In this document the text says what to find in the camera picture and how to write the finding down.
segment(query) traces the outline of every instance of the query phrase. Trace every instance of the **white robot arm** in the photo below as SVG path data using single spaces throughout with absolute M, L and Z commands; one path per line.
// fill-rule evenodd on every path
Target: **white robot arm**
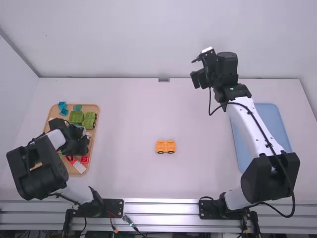
M 300 160 L 296 153 L 286 153 L 276 142 L 260 118 L 250 91 L 238 83 L 237 55 L 232 52 L 216 54 L 209 47 L 192 62 L 197 61 L 202 61 L 204 68 L 191 73 L 194 87 L 213 88 L 214 97 L 220 103 L 218 108 L 229 114 L 254 158 L 242 174 L 240 186 L 222 193 L 214 202 L 213 211 L 226 217 L 252 204 L 292 196 L 291 214 L 286 216 L 279 212 L 291 217 L 295 211 L 293 188 Z

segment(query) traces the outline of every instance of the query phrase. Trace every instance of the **green block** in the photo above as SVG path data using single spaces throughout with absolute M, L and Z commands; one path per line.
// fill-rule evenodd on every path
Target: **green block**
M 71 111 L 69 115 L 69 123 L 73 124 L 81 124 L 84 120 L 84 113 L 83 112 L 76 112 Z

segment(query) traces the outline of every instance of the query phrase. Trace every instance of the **electrical wire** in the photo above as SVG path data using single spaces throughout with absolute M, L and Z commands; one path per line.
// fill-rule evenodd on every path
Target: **electrical wire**
M 239 234 L 239 236 L 237 238 L 240 238 L 242 236 L 242 234 L 243 234 L 243 231 Z
M 83 230 L 79 233 L 79 236 L 82 235 L 82 233 L 84 232 L 84 230 L 86 229 L 86 226 L 87 226 L 87 219 L 86 219 L 86 217 L 84 217 L 84 219 L 85 219 L 85 225 L 84 225 Z
M 272 205 L 270 205 L 270 204 L 268 204 L 268 203 L 266 203 L 266 202 L 259 202 L 257 205 L 259 205 L 259 204 L 266 205 L 266 206 L 272 208 L 275 212 L 277 212 L 277 213 L 278 213 L 279 215 L 281 215 L 282 217 L 285 217 L 285 218 L 290 218 L 290 217 L 292 217 L 292 216 L 294 215 L 294 213 L 295 213 L 295 204 L 296 204 L 293 185 L 292 185 L 292 183 L 291 183 L 291 181 L 290 181 L 290 178 L 289 178 L 289 176 L 288 176 L 288 174 L 287 174 L 287 172 L 286 172 L 284 166 L 282 165 L 281 161 L 279 160 L 279 158 L 278 158 L 276 152 L 274 151 L 274 149 L 273 149 L 273 147 L 272 147 L 272 144 L 271 144 L 270 141 L 268 140 L 268 138 L 267 138 L 266 134 L 264 133 L 262 127 L 260 126 L 258 120 L 256 119 L 256 117 L 253 115 L 253 113 L 251 112 L 251 110 L 250 110 L 247 106 L 245 106 L 245 105 L 243 105 L 243 104 L 241 104 L 241 103 L 235 103 L 235 102 L 221 103 L 220 106 L 218 106 L 216 109 L 213 110 L 212 113 L 210 113 L 210 107 L 211 107 L 211 88 L 209 87 L 209 110 L 208 110 L 209 116 L 212 116 L 212 115 L 213 115 L 219 108 L 221 108 L 222 106 L 226 106 L 226 105 L 230 105 L 230 104 L 232 104 L 232 105 L 239 105 L 239 106 L 243 107 L 245 110 L 247 110 L 248 114 L 253 118 L 253 120 L 254 120 L 254 122 L 256 123 L 256 125 L 258 126 L 258 128 L 259 128 L 261 134 L 263 135 L 265 141 L 267 142 L 268 147 L 269 147 L 270 150 L 272 151 L 272 153 L 273 153 L 273 155 L 274 155 L 274 158 L 276 159 L 276 161 L 277 161 L 277 163 L 278 163 L 278 165 L 279 165 L 279 168 L 282 169 L 282 172 L 283 172 L 283 174 L 284 174 L 284 176 L 285 176 L 285 178 L 286 178 L 286 181 L 287 181 L 287 183 L 288 183 L 288 185 L 289 185 L 289 188 L 290 188 L 290 192 L 291 192 L 291 196 L 292 196 L 292 211 L 291 211 L 291 213 L 290 213 L 289 215 L 285 215 L 285 214 L 281 213 L 281 212 L 278 211 L 275 207 L 273 207 Z
M 204 196 L 204 197 L 201 197 L 201 198 L 199 199 L 198 203 L 201 205 L 201 208 L 202 208 L 204 211 L 208 212 L 209 210 L 208 210 L 207 208 L 205 208 L 205 207 L 201 204 L 202 200 L 203 200 L 203 199 L 206 199 L 206 198 L 207 198 L 207 199 L 210 199 L 210 200 L 213 200 L 212 197 Z
M 64 195 L 62 195 L 60 193 L 52 193 L 52 194 L 48 195 L 48 197 L 51 197 L 51 196 L 56 196 L 56 198 L 61 197 L 61 198 L 65 199 L 65 200 L 67 200 L 69 202 L 74 203 L 75 205 L 79 205 L 79 206 L 81 205 L 79 202 L 76 202 L 76 201 L 74 201 L 74 200 L 72 200 L 72 199 L 70 199 L 68 197 L 65 197 Z
M 68 125 L 70 125 L 70 123 L 69 123 L 69 121 L 68 121 L 68 120 L 65 120 L 65 119 L 64 119 L 64 121 L 65 121 L 65 122 L 67 122 L 67 123 L 68 123 Z
M 17 238 L 25 237 L 26 234 L 27 234 L 29 231 L 30 231 L 30 230 L 25 231 L 24 233 L 22 233 L 21 235 L 19 235 Z

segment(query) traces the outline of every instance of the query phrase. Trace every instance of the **white wall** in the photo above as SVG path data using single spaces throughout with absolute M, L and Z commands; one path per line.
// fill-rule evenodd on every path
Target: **white wall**
M 300 78 L 317 116 L 316 0 L 0 1 L 0 28 L 43 77 L 189 77 L 212 45 L 241 77 Z
M 0 36 L 0 174 L 20 130 L 38 77 Z

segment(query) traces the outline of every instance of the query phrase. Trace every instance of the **red block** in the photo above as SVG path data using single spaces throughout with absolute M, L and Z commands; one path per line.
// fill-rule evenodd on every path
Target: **red block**
M 88 155 L 82 156 L 80 159 L 80 162 L 82 164 L 88 164 L 89 163 L 89 156 Z

